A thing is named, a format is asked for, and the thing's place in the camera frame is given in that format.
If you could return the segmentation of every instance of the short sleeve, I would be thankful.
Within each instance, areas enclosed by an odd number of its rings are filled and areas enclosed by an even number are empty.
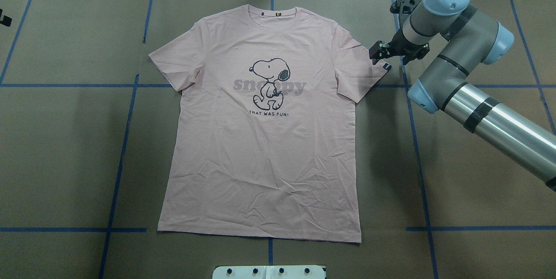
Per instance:
[[[349,31],[337,26],[332,38],[332,61],[338,81],[338,94],[358,103],[387,70],[385,62],[373,65],[369,51],[355,41]]]
[[[181,91],[195,83],[205,65],[208,44],[209,29],[205,20],[200,20],[149,57],[175,91]]]

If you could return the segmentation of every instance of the pink t-shirt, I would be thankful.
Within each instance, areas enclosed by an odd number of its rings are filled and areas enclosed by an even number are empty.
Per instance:
[[[361,242],[355,104],[384,62],[335,21],[250,5],[149,56],[182,91],[159,231]]]

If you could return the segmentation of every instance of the blue tape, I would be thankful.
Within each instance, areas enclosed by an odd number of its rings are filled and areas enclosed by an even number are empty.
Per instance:
[[[131,83],[3,83],[0,87],[17,88],[133,88]],[[168,83],[141,83],[139,88],[171,88]]]
[[[147,10],[147,20],[145,20],[145,33],[143,34],[143,43],[147,41],[147,30],[149,30],[149,20],[151,18],[152,0],[149,0],[149,9]]]
[[[274,0],[270,0],[270,10],[274,10]]]
[[[520,37],[523,42],[523,46],[525,47],[525,52],[527,54],[527,59],[529,60],[529,64],[531,65],[531,70],[533,71],[533,75],[535,77],[536,85],[539,89],[540,98],[543,100],[544,110],[546,111],[546,117],[548,117],[548,122],[550,123],[550,128],[552,128],[552,133],[556,134],[556,127],[554,126],[554,121],[552,120],[552,115],[550,114],[550,110],[548,109],[548,104],[546,104],[546,99],[544,97],[544,92],[542,87],[540,86],[539,76],[536,73],[535,64],[533,63],[533,59],[531,58],[531,53],[529,51],[529,46],[527,45],[527,41],[525,40],[525,35],[523,34],[523,30],[521,28],[520,18],[518,17],[518,13],[516,11],[516,6],[514,4],[514,0],[510,0],[510,5],[512,6],[512,12],[514,13],[514,18],[516,19],[516,24],[518,25],[518,30],[520,31]]]
[[[129,112],[127,113],[127,122],[126,122],[126,130],[123,134],[123,144],[122,144],[122,151],[119,155],[119,164],[118,164],[118,174],[116,176],[116,184],[114,186],[114,194],[112,197],[112,206],[110,208],[110,216],[108,220],[108,227],[106,231],[105,237],[105,245],[103,249],[103,259],[101,261],[101,268],[99,271],[99,279],[102,279],[104,276],[104,270],[106,266],[106,257],[108,256],[108,248],[110,244],[110,234],[112,225],[114,222],[114,213],[116,211],[116,201],[118,199],[118,191],[119,191],[119,182],[122,178],[122,170],[123,170],[123,158],[126,154],[127,148],[127,139],[129,137],[129,125],[131,123],[131,115],[133,114],[133,106],[135,105],[135,96],[137,95],[137,85],[139,83],[139,74],[135,76],[135,82],[133,83],[133,92],[131,93],[131,103],[129,103]]]
[[[274,249],[272,248],[272,238],[268,238],[268,264],[274,265]]]
[[[423,232],[431,231],[535,231],[556,230],[556,226],[457,226],[457,227],[407,227],[405,231]]]
[[[398,30],[400,28],[400,25],[397,21],[397,14],[394,14],[394,23],[396,25],[396,30]],[[403,63],[401,64],[401,68],[403,70],[405,93],[407,95],[407,92],[409,91],[409,83],[407,81],[407,71]],[[425,190],[425,180],[423,176],[423,166],[421,164],[421,154],[419,154],[419,142],[417,141],[417,129],[415,128],[415,120],[413,117],[413,108],[411,107],[411,100],[409,100],[409,97],[407,96],[406,99],[407,99],[407,110],[409,110],[409,121],[411,123],[411,134],[413,135],[413,147],[415,149],[415,154],[417,155],[417,163],[419,164],[419,180],[421,181],[421,199],[423,200],[423,210],[425,212],[425,223],[427,224],[427,236],[429,239],[430,259],[433,265],[434,278],[438,279],[437,255],[434,249],[433,232],[431,231],[431,226],[430,226],[429,205],[427,202],[427,191]]]
[[[29,8],[31,6],[31,1],[27,1],[27,6],[21,16],[20,25],[17,28],[16,36],[13,38],[12,46],[10,47],[10,52],[8,53],[8,57],[6,58],[6,63],[4,63],[4,69],[2,69],[2,74],[0,75],[0,84],[4,81],[4,77],[6,75],[6,71],[8,70],[8,65],[10,64],[10,60],[12,59],[13,50],[16,48],[17,39],[20,37],[21,28],[23,27],[23,23],[25,22],[25,18],[27,17],[27,13],[29,12]]]
[[[0,232],[107,232],[108,228],[0,227]],[[111,232],[147,232],[147,228],[113,228]]]
[[[405,88],[408,89],[407,85],[373,85],[373,88]]]
[[[6,88],[133,88],[132,83],[2,83],[0,87]],[[497,89],[527,89],[542,87],[543,89],[555,89],[556,85],[475,85],[478,88]],[[138,88],[171,88],[168,83],[139,83]],[[381,85],[376,88],[409,89],[411,85]]]

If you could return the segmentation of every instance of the black clamp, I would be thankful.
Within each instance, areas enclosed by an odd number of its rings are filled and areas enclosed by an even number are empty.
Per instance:
[[[395,0],[390,7],[390,13],[398,14],[397,19],[400,23],[400,29],[397,30],[391,42],[384,44],[382,41],[377,41],[371,49],[369,49],[369,58],[373,60],[373,65],[378,60],[387,59],[392,56],[404,56],[402,64],[407,65],[414,59],[422,60],[430,51],[429,44],[414,45],[407,41],[401,31],[401,26],[409,18],[413,10],[421,3],[421,0]]]
[[[2,8],[0,8],[0,18],[2,18]],[[4,18],[0,19],[0,24],[10,27],[12,25],[12,18],[4,15]]]

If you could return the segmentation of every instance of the cartoon dog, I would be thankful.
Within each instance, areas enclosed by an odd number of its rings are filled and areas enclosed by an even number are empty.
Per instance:
[[[274,82],[290,79],[290,67],[286,61],[277,57],[270,61],[256,61],[249,71],[266,79],[266,83],[261,87],[261,95],[253,96],[253,103],[261,110],[278,110],[284,102],[284,95],[276,89]]]

